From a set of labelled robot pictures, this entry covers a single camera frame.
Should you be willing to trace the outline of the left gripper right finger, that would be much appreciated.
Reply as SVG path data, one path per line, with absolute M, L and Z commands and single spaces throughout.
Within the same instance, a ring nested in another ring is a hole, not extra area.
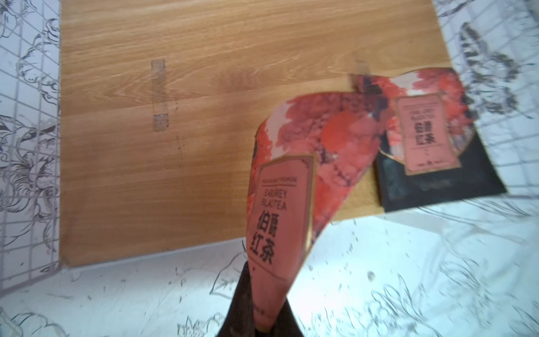
M 304 337 L 287 300 L 269 335 L 273 337 Z

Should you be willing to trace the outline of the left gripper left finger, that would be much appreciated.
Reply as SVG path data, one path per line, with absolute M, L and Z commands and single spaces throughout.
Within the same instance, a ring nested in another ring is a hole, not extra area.
M 227 316 L 216 336 L 254 337 L 255 323 L 252 304 L 251 278 L 248 262 L 246 262 L 241 271 Z

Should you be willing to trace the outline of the red tea bag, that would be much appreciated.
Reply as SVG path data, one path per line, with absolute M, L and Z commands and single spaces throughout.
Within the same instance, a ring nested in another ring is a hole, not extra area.
M 279 105 L 260 125 L 247 198 L 255 326 L 270 330 L 318 236 L 373 164 L 387 100 L 329 92 Z
M 376 158 L 386 213 L 505 193 L 450 67 L 398 77 L 355 74 L 355 90 L 384 132 Z

